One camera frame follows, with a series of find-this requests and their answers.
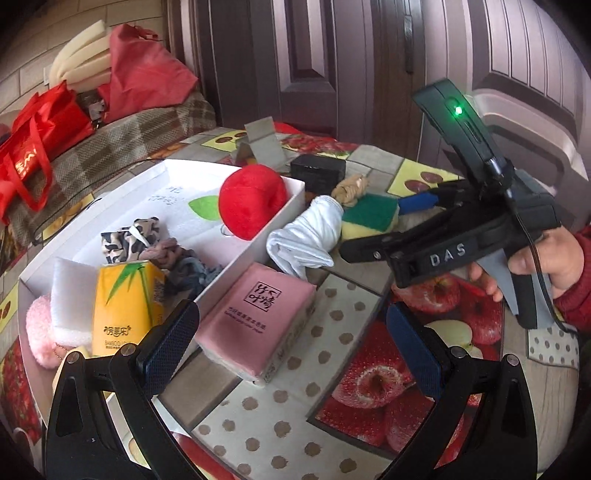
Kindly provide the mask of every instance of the red bag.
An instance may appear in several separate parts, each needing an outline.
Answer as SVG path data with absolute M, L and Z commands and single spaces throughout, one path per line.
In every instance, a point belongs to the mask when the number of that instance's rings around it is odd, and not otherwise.
M 53 184 L 50 161 L 93 132 L 90 119 L 76 103 L 66 82 L 36 93 L 12 124 L 12 135 L 0 146 L 0 218 L 7 225 L 8 205 L 18 193 L 27 206 L 39 212 Z M 41 167 L 46 184 L 35 200 L 23 180 Z
M 105 123 L 183 103 L 197 77 L 158 43 L 151 30 L 123 24 L 111 33 L 111 82 L 98 87 L 109 110 Z

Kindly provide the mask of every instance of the red ball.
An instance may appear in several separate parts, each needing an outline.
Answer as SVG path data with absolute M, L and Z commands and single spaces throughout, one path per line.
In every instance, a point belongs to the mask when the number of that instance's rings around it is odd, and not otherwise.
M 264 165 L 248 165 L 223 183 L 219 212 L 234 235 L 252 240 L 286 203 L 281 176 Z

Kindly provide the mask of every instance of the hand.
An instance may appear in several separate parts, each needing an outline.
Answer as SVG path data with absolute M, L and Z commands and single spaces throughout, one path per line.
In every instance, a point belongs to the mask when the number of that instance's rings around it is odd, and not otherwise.
M 585 257 L 577 239 L 563 226 L 544 232 L 544 238 L 536 243 L 542 272 L 550 275 L 552 297 L 557 299 L 576 284 L 583 274 Z M 535 274 L 534 257 L 529 247 L 519 250 L 509 259 L 509 270 L 516 275 Z M 496 280 L 480 265 L 468 268 L 470 280 L 478 283 L 494 301 L 501 301 L 503 293 Z

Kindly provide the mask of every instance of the black box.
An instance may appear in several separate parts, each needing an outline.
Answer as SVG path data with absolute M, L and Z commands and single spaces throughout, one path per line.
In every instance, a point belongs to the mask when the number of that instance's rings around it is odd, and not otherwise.
M 347 162 L 338 158 L 301 155 L 290 165 L 292 179 L 306 184 L 306 191 L 316 195 L 330 195 L 345 179 Z

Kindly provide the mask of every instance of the wall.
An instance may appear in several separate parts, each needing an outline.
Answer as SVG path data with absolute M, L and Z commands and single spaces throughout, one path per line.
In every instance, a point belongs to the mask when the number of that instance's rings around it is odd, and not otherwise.
M 164 39 L 162 0 L 50 0 L 0 53 L 0 113 L 20 110 L 44 92 L 43 68 L 61 48 L 96 21 L 141 25 Z

